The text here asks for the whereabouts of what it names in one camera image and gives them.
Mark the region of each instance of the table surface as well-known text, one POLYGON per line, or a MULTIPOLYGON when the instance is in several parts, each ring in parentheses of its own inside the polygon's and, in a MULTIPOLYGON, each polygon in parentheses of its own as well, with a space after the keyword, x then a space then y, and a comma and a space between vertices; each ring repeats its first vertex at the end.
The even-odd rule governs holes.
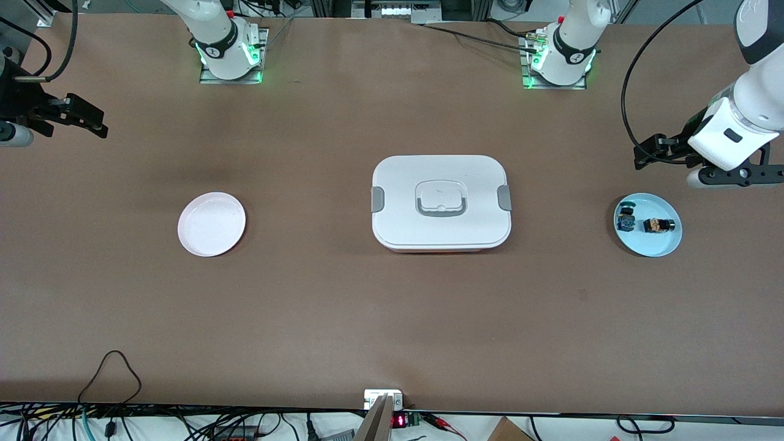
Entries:
MULTIPOLYGON (((117 348, 140 402, 356 407, 390 387, 420 409, 784 416, 782 190, 634 170, 619 91, 651 31, 610 27, 588 90, 538 91, 512 50, 396 20, 295 20, 262 85, 200 86, 176 16, 81 16, 46 89, 105 110, 109 137, 57 127, 0 151, 0 399, 75 399, 117 348), (409 154, 498 159, 508 240, 454 255, 378 244, 372 171, 409 154), (248 216, 209 259, 176 234, 208 191, 248 216), (612 230, 639 191, 681 215, 667 257, 612 230)), ((65 16, 40 31, 53 64, 67 33, 65 16)), ((730 27, 668 29, 630 83, 637 135, 679 132, 745 69, 730 27)), ((86 399, 133 386, 113 358, 86 399)))

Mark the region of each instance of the black plug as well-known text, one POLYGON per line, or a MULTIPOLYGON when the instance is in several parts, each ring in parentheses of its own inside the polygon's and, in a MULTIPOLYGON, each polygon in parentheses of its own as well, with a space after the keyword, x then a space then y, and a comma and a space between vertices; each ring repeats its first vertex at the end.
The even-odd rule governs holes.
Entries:
POLYGON ((106 436, 106 438, 109 439, 115 433, 117 433, 117 423, 115 423, 114 421, 107 422, 106 428, 103 429, 103 436, 106 436))
POLYGON ((321 441, 318 437, 316 429, 313 427, 313 421, 310 420, 310 412, 307 414, 307 441, 321 441))

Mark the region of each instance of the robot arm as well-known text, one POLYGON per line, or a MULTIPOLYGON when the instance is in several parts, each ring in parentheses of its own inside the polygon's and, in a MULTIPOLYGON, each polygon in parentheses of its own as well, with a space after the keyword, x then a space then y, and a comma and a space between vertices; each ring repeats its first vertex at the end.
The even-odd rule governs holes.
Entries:
POLYGON ((537 32, 546 39, 531 69, 555 85, 578 82, 589 69, 611 15, 608 0, 570 0, 563 21, 537 32))
POLYGON ((259 26, 229 18, 220 0, 161 0, 188 26, 201 62, 217 78, 241 78, 261 62, 259 26))
POLYGON ((688 177, 692 187, 784 182, 784 166, 768 164, 770 141, 784 129, 784 2, 745 0, 735 14, 735 36, 749 70, 719 92, 708 107, 667 138, 657 134, 635 151, 641 169, 655 158, 685 158, 702 165, 688 177), (758 163, 750 156, 761 151, 758 163))

